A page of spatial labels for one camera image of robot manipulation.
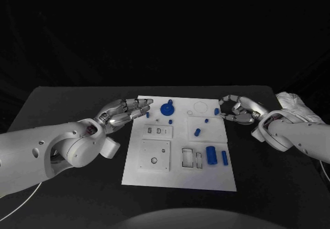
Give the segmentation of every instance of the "white cable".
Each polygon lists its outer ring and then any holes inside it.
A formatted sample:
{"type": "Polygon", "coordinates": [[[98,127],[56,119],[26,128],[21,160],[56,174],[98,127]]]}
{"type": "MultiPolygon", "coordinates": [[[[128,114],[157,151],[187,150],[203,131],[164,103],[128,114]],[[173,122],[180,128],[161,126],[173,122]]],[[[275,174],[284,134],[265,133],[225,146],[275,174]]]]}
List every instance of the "white cable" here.
{"type": "Polygon", "coordinates": [[[17,211],[17,210],[18,210],[18,208],[23,206],[23,204],[11,211],[11,213],[10,213],[7,216],[4,216],[4,217],[0,219],[0,222],[1,222],[1,221],[3,221],[3,220],[17,211]]]}
{"type": "Polygon", "coordinates": [[[328,175],[327,175],[327,173],[325,173],[325,170],[324,170],[323,164],[321,164],[321,169],[323,169],[323,172],[324,172],[325,177],[327,177],[327,179],[328,179],[328,175]]]}

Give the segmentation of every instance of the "table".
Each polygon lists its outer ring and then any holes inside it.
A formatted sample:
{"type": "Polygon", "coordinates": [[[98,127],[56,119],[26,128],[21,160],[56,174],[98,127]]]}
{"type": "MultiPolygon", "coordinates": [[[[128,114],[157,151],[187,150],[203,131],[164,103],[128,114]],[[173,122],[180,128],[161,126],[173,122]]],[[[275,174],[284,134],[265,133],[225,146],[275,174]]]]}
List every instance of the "table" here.
{"type": "MultiPolygon", "coordinates": [[[[37,87],[8,131],[92,118],[118,98],[152,95],[219,99],[227,94],[249,97],[271,110],[281,108],[266,86],[37,87]]],[[[43,182],[0,227],[105,229],[155,210],[213,208],[243,213],[288,228],[328,228],[330,194],[310,158],[294,148],[279,152],[258,142],[250,136],[255,125],[226,121],[225,126],[238,192],[121,185],[132,127],[128,123],[111,136],[121,143],[115,157],[105,159],[98,155],[85,167],[65,170],[43,182]]],[[[16,209],[34,188],[0,199],[0,218],[16,209]]]]}

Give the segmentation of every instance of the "robotic hand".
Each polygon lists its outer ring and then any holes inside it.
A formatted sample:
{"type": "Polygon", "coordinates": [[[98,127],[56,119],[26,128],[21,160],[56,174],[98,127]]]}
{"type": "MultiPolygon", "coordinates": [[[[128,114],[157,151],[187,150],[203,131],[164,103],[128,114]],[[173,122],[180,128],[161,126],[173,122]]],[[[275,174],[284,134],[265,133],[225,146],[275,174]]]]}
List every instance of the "robotic hand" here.
{"type": "Polygon", "coordinates": [[[227,95],[219,100],[235,101],[232,108],[235,115],[220,113],[220,117],[242,125],[259,122],[252,130],[252,136],[279,151],[287,151],[292,146],[310,157],[330,163],[330,126],[308,122],[304,117],[287,109],[268,111],[261,103],[249,98],[227,95]]]}
{"type": "Polygon", "coordinates": [[[112,158],[119,144],[106,134],[150,110],[151,99],[111,102],[95,118],[0,135],[0,196],[88,165],[98,153],[112,158]]]}

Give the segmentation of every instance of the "white robotic arm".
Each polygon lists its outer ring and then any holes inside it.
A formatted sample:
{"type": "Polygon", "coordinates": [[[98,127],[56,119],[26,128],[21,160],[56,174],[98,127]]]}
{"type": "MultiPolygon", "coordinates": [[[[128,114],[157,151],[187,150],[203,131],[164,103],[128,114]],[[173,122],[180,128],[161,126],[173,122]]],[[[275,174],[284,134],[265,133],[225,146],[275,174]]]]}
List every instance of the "white robotic arm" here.
{"type": "Polygon", "coordinates": [[[0,196],[16,193],[98,156],[112,158],[119,144],[106,134],[142,116],[151,99],[116,100],[93,119],[0,135],[0,196]]]}
{"type": "Polygon", "coordinates": [[[223,119],[243,125],[258,120],[250,134],[261,142],[266,141],[282,152],[295,146],[305,155],[330,163],[330,125],[308,122],[287,109],[269,112],[261,103],[236,95],[225,96],[219,105],[229,100],[236,102],[235,115],[220,113],[223,119]]]}

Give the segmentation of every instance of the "small hole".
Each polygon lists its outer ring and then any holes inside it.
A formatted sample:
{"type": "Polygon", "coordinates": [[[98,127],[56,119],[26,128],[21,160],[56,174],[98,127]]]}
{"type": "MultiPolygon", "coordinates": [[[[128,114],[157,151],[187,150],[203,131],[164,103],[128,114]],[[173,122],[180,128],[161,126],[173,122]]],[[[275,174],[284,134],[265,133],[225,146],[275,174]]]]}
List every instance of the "small hole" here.
{"type": "Polygon", "coordinates": [[[155,164],[157,163],[157,158],[151,158],[151,163],[155,164]]]}
{"type": "Polygon", "coordinates": [[[33,148],[31,154],[33,154],[34,158],[39,157],[39,149],[37,148],[33,148]]]}

